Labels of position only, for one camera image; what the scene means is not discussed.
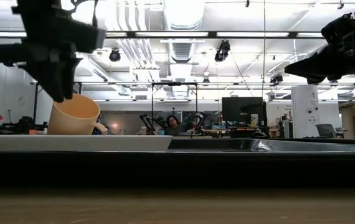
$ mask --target white tray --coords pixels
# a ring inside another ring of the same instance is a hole
[[[0,135],[0,151],[166,151],[172,136]]]

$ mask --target computer monitor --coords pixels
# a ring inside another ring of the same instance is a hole
[[[224,121],[250,124],[251,114],[258,115],[257,126],[263,126],[265,116],[262,97],[223,97],[222,114]]]

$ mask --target wooden table surface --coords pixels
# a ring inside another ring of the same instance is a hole
[[[0,223],[355,224],[355,190],[2,190]]]

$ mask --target office chair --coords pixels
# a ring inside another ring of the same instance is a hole
[[[335,129],[332,124],[316,124],[316,127],[320,137],[337,138]]]

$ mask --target person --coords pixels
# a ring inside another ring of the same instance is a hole
[[[167,128],[165,135],[178,135],[179,133],[185,133],[192,128],[191,124],[180,123],[175,115],[169,115],[166,118]]]

